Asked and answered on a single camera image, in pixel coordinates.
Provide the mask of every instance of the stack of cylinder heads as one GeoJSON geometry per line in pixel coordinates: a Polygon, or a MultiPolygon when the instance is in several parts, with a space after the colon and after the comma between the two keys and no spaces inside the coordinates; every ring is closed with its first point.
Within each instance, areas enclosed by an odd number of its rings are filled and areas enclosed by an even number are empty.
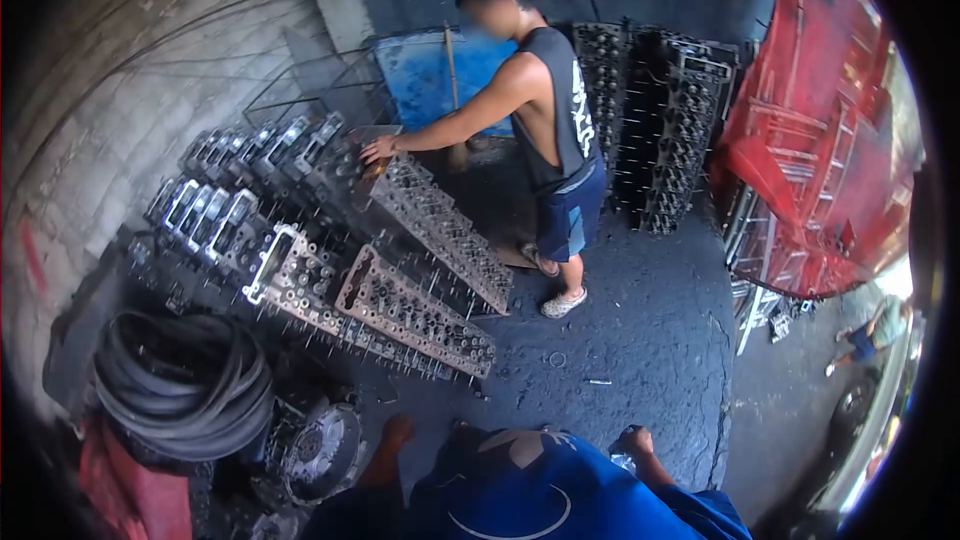
{"type": "Polygon", "coordinates": [[[469,312],[507,313],[513,273],[413,157],[390,159],[382,174],[358,186],[356,197],[367,197],[367,208],[375,203],[423,246],[437,267],[434,275],[459,281],[469,312]]]}
{"type": "MultiPolygon", "coordinates": [[[[611,104],[612,83],[622,92],[612,99],[623,105],[622,127],[606,152],[614,207],[627,212],[635,230],[673,233],[690,209],[718,122],[726,118],[739,65],[736,49],[629,22],[576,23],[574,40],[584,77],[592,80],[591,103],[611,104]],[[601,36],[623,39],[616,41],[617,57],[625,58],[616,68],[621,80],[612,82],[613,65],[598,61],[601,36]]],[[[606,47],[603,56],[611,54],[606,47]]],[[[595,121],[602,132],[606,121],[595,121]]],[[[606,139],[601,146],[607,150],[606,139]]]]}
{"type": "Polygon", "coordinates": [[[506,313],[509,269],[415,160],[365,172],[359,150],[399,126],[343,127],[331,112],[204,132],[145,219],[261,315],[292,318],[308,344],[421,377],[486,378],[496,348],[470,318],[506,313]]]}
{"type": "Polygon", "coordinates": [[[627,26],[574,23],[573,44],[583,73],[593,127],[607,168],[618,160],[626,94],[627,26]]]}

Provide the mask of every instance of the black hose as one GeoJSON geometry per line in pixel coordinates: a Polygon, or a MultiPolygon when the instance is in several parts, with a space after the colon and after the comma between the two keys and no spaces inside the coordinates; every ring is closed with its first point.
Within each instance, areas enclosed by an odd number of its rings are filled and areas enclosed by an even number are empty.
{"type": "Polygon", "coordinates": [[[250,332],[228,318],[123,311],[107,326],[94,365],[106,410],[173,459],[221,459],[270,423],[270,366],[250,332]]]}

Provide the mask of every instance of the debris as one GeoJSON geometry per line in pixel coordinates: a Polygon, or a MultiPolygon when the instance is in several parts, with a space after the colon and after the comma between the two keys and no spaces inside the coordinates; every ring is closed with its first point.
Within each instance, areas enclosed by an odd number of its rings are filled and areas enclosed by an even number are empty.
{"type": "Polygon", "coordinates": [[[397,386],[394,384],[394,379],[391,378],[390,375],[387,375],[387,382],[390,384],[390,388],[393,389],[393,392],[396,392],[396,396],[386,401],[382,398],[376,399],[376,402],[378,402],[380,405],[390,405],[390,403],[395,403],[401,400],[401,391],[397,389],[397,386]]]}
{"type": "Polygon", "coordinates": [[[553,351],[547,356],[546,362],[554,369],[560,369],[567,364],[567,355],[560,351],[553,351]]]}

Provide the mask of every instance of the man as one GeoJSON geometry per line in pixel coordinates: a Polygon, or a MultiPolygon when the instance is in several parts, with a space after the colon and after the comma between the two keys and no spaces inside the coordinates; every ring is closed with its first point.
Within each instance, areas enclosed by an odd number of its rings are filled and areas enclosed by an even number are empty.
{"type": "Polygon", "coordinates": [[[367,163],[403,150],[466,142],[510,116],[537,204],[536,244],[524,256],[564,289],[540,310],[562,318],[587,299],[582,251],[596,234],[607,181],[594,140],[584,78],[573,46],[547,25],[534,0],[456,0],[481,28],[517,45],[483,90],[454,113],[412,133],[381,136],[364,147],[367,163]]]}
{"type": "Polygon", "coordinates": [[[906,333],[913,309],[909,302],[897,296],[888,295],[876,307],[870,321],[856,330],[837,332],[836,342],[846,339],[854,346],[849,353],[832,360],[823,372],[829,378],[839,366],[851,363],[863,363],[880,351],[886,350],[900,336],[906,333]]]}
{"type": "Polygon", "coordinates": [[[300,539],[750,538],[726,494],[677,485],[644,427],[620,436],[634,476],[569,433],[460,422],[404,510],[398,453],[413,438],[412,420],[394,415],[356,487],[322,502],[300,539]]]}

